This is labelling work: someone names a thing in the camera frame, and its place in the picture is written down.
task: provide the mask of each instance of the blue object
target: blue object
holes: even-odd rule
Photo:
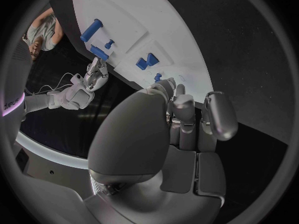
[[[84,42],[88,42],[89,39],[96,33],[99,28],[103,27],[103,24],[100,20],[95,19],[95,21],[83,32],[80,36],[81,40]]]
[[[96,56],[102,58],[104,61],[107,61],[107,59],[109,58],[109,56],[104,51],[96,46],[91,45],[90,51]]]
[[[153,66],[155,64],[157,64],[159,62],[159,60],[152,54],[148,54],[148,59],[147,59],[147,64],[149,66]]]
[[[147,65],[147,62],[143,59],[143,58],[140,58],[139,60],[138,60],[138,62],[136,63],[136,65],[140,68],[140,69],[142,69],[143,71],[146,69],[146,67],[148,66]]]
[[[113,43],[114,43],[114,41],[110,39],[110,41],[105,44],[105,48],[109,50]]]
[[[160,73],[157,73],[156,76],[154,77],[155,83],[156,83],[157,81],[160,81],[160,80],[161,80],[160,77],[162,77],[162,75],[161,75]]]

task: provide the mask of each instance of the white surface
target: white surface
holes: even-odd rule
[[[94,19],[103,26],[86,43],[108,53],[105,43],[112,39],[107,62],[115,71],[143,88],[161,79],[174,77],[177,85],[184,84],[186,93],[200,103],[213,91],[210,76],[199,47],[187,25],[167,0],[73,0],[81,33]],[[159,63],[144,71],[136,66],[148,53]]]
[[[19,132],[16,141],[29,150],[32,153],[35,153],[36,155],[48,159],[52,162],[59,163],[65,166],[73,167],[73,168],[81,168],[81,169],[88,169],[88,161],[87,159],[83,158],[77,158],[70,155],[66,155],[63,153],[60,153],[58,151],[54,151],[52,149],[49,149],[31,138],[24,135],[22,132]]]

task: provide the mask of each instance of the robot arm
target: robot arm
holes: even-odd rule
[[[49,108],[63,107],[68,110],[86,108],[93,100],[94,92],[108,81],[106,62],[95,57],[92,64],[87,67],[83,78],[80,74],[72,77],[72,86],[63,91],[51,91],[46,95],[33,95],[25,97],[25,115],[29,112]]]

